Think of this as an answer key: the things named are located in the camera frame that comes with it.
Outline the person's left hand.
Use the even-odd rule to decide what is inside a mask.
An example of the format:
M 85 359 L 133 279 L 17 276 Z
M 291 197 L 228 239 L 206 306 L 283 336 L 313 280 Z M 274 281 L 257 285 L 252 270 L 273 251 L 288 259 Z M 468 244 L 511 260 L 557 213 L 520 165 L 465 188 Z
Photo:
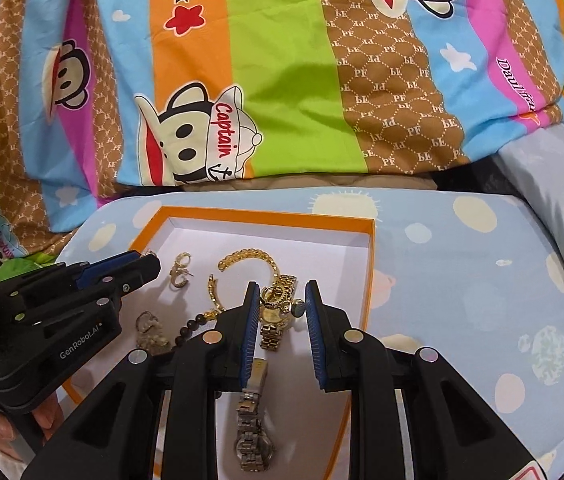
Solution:
M 57 393 L 54 392 L 35 408 L 32 415 L 43 431 L 44 437 L 42 442 L 46 443 L 64 421 L 64 413 L 59 405 Z M 0 452 L 17 462 L 21 462 L 21 456 L 12 447 L 12 442 L 16 439 L 17 430 L 5 415 L 0 414 Z

